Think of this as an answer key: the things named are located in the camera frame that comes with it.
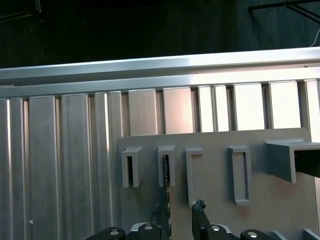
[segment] metal rod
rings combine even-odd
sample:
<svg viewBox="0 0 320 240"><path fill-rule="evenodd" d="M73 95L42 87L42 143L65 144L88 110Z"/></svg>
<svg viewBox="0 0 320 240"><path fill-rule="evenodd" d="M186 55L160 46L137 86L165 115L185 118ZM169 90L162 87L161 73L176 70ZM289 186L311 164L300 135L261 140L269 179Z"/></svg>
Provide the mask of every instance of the metal rod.
<svg viewBox="0 0 320 240"><path fill-rule="evenodd" d="M288 9L290 9L290 10L292 10L292 11L295 11L296 13L298 13L298 14L306 17L307 19L310 19L310 20L316 22L317 24L320 24L320 21L319 21L319 20L317 20L317 19L315 19L314 17L312 17L312 16L304 13L303 11L300 11L299 9L295 8L294 6L288 5L288 6L286 6L286 7L287 7Z"/></svg>
<svg viewBox="0 0 320 240"><path fill-rule="evenodd" d="M0 24L7 23L13 20L22 19L32 16L29 12L18 12L10 15L0 16Z"/></svg>
<svg viewBox="0 0 320 240"><path fill-rule="evenodd" d="M283 1L283 2L278 2L278 3L250 6L248 9L249 9L249 11L252 11L252 10L257 10L257 9L269 9L269 8L276 8L276 7L284 7L287 5L307 4L307 3L314 3L314 2L320 2L320 0Z"/></svg>
<svg viewBox="0 0 320 240"><path fill-rule="evenodd" d="M320 19L320 15L318 15L318 14L314 13L313 11L309 11L308 9L305 9L305 8L304 8L304 7L302 7L302 6L294 5L293 7L295 7L295 8L297 8L297 9L299 9L299 10L300 10L300 11L302 11L302 12L305 12L305 13L307 13L307 14L310 14L310 15L312 15L312 16L314 16L314 17L316 17L316 18Z"/></svg>
<svg viewBox="0 0 320 240"><path fill-rule="evenodd" d="M42 13L40 0L35 0L35 7L36 7L36 10L38 11L38 13Z"/></svg>

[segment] rectangular slot holder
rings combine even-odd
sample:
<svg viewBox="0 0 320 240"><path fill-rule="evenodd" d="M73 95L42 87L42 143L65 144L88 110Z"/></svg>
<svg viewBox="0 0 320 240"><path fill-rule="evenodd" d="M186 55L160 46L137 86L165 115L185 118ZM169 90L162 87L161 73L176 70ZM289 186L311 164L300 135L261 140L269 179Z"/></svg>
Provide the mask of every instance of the rectangular slot holder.
<svg viewBox="0 0 320 240"><path fill-rule="evenodd" d="M143 165L140 159L142 147L128 147L121 153L122 162L122 185L123 188L128 188L130 185L130 174L132 174L133 187L138 188L143 181ZM129 169L128 161L132 161L132 169Z"/></svg>
<svg viewBox="0 0 320 240"><path fill-rule="evenodd" d="M230 146L234 201L237 206L250 205L251 156L246 146Z"/></svg>
<svg viewBox="0 0 320 240"><path fill-rule="evenodd" d="M176 185L175 174L175 145L159 146L158 147L158 169L159 169L159 186L164 187L164 156L168 156L169 160L169 174L170 174L170 186Z"/></svg>
<svg viewBox="0 0 320 240"><path fill-rule="evenodd" d="M187 148L186 171L188 182L188 204L191 208L198 199L206 200L203 149Z"/></svg>

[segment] metal wall panel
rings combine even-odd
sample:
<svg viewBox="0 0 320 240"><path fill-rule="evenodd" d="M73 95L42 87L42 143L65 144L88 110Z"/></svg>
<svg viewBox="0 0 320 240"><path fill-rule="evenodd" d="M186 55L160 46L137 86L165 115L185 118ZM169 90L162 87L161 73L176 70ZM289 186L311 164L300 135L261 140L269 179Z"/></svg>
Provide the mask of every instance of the metal wall panel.
<svg viewBox="0 0 320 240"><path fill-rule="evenodd" d="M194 132L190 88L163 89L165 133Z"/></svg>
<svg viewBox="0 0 320 240"><path fill-rule="evenodd" d="M64 232L67 240L95 231L89 99L62 96L62 168Z"/></svg>
<svg viewBox="0 0 320 240"><path fill-rule="evenodd" d="M237 130L265 129L261 84L235 85Z"/></svg>
<svg viewBox="0 0 320 240"><path fill-rule="evenodd" d="M0 238L83 239L127 224L118 153L124 136L303 126L320 141L320 84L304 81L318 78L319 67L208 71L212 67L200 74L181 70L170 76L1 88L1 98L20 99L0 100ZM100 93L115 90L123 92ZM29 103L22 97L31 97ZM319 179L315 182L320 196ZM191 231L175 222L175 216L191 219L190 211L181 215L175 206L175 197L186 195L174 186L170 194L172 236L192 239Z"/></svg>
<svg viewBox="0 0 320 240"><path fill-rule="evenodd" d="M129 91L130 135L158 134L156 91Z"/></svg>
<svg viewBox="0 0 320 240"><path fill-rule="evenodd" d="M54 97L29 100L29 154L32 239L60 240L62 219L58 177L61 169Z"/></svg>
<svg viewBox="0 0 320 240"><path fill-rule="evenodd" d="M270 84L272 128L300 128L300 109L297 82Z"/></svg>
<svg viewBox="0 0 320 240"><path fill-rule="evenodd" d="M0 100L0 238L12 240L12 159L9 100Z"/></svg>

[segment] gray mounting plate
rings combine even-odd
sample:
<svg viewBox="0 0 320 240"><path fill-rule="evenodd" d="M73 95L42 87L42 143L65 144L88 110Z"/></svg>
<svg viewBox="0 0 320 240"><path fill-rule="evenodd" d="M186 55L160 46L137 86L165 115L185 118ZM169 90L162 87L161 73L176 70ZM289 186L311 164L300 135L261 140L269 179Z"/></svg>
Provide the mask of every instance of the gray mounting plate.
<svg viewBox="0 0 320 240"><path fill-rule="evenodd" d="M235 235L247 229L265 233L279 231L290 240L301 240L303 229L319 234L314 177L297 172L296 183L290 183L270 175L265 141L274 140L308 142L311 137L304 128L291 128L120 139L120 153L128 148L141 148L139 155L135 155L141 169L139 173L133 173L139 174L138 187L129 184L120 189L122 228L127 232L135 223L148 222L153 204L163 203L158 150L174 145L170 159L174 162L175 177L170 179L175 183L170 188L172 239L193 239L189 205L190 198L198 197L206 200L205 212L209 221L228 226ZM249 149L249 155L245 153L246 149ZM187 162L191 164L188 173ZM121 161L117 167L119 181L122 181ZM190 191L188 180L193 191Z"/></svg>

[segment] gray plastic bracket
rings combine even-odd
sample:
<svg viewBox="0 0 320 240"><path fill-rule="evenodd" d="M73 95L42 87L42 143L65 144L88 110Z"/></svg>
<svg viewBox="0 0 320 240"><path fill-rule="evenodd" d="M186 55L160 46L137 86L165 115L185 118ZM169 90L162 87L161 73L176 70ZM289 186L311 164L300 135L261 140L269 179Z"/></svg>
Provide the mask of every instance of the gray plastic bracket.
<svg viewBox="0 0 320 240"><path fill-rule="evenodd" d="M158 147L158 169L159 169L159 186L164 187L164 156L168 157L170 185L176 185L175 174L175 145L159 146Z"/></svg>
<svg viewBox="0 0 320 240"><path fill-rule="evenodd" d="M128 188L130 185L130 176L132 174L133 187L139 187L140 183L143 181L143 169L140 159L140 152L142 147L128 147L125 151L121 153L122 162L122 185L124 188Z"/></svg>
<svg viewBox="0 0 320 240"><path fill-rule="evenodd" d="M311 231L311 229L305 229L303 231L303 240L320 240L320 237Z"/></svg>
<svg viewBox="0 0 320 240"><path fill-rule="evenodd" d="M270 174L296 183L296 172L320 177L320 143L292 140L266 141Z"/></svg>
<svg viewBox="0 0 320 240"><path fill-rule="evenodd" d="M206 200L203 149L187 148L186 172L188 182L188 203L191 208L198 199Z"/></svg>
<svg viewBox="0 0 320 240"><path fill-rule="evenodd" d="M234 200L237 206L250 205L251 156L246 146L230 146Z"/></svg>

